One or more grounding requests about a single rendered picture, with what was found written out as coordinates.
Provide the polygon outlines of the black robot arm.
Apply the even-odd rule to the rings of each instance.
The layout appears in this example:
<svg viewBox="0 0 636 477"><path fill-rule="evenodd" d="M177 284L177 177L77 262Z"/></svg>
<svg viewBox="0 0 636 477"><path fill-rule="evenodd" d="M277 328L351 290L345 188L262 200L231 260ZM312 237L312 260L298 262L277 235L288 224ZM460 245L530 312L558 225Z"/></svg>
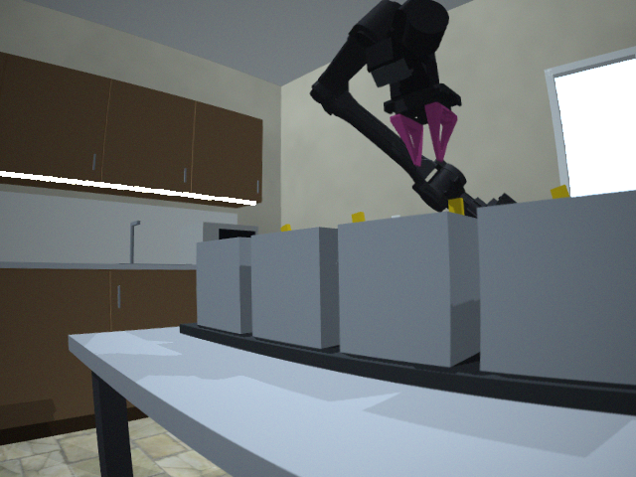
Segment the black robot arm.
<svg viewBox="0 0 636 477"><path fill-rule="evenodd" d="M448 200L462 198L464 215L477 218L476 208L494 206L497 200L486 204L473 199L463 188L465 176L444 160L433 162L422 155L421 166L413 165L402 139L349 93L349 80L365 64L377 87L390 85L391 99L439 83L435 51L449 22L446 9L433 0L394 2L382 0L352 28L310 95L329 115L350 123L396 161L431 208L449 210ZM433 169L438 171L427 183L424 179Z"/></svg>

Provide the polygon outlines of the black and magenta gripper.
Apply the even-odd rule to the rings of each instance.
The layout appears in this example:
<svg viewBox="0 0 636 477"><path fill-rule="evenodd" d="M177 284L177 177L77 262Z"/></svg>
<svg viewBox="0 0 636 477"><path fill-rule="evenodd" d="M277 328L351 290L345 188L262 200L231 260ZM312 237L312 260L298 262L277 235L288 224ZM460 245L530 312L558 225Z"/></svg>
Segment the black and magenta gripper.
<svg viewBox="0 0 636 477"><path fill-rule="evenodd" d="M413 165L420 167L423 125L427 123L436 160L443 162L447 143L457 122L457 115L451 111L451 106L455 105L462 105L461 96L444 83L384 102L386 113L392 114L396 111L396 115L391 116L390 120L404 142ZM441 139L439 139L440 124L442 125Z"/></svg>

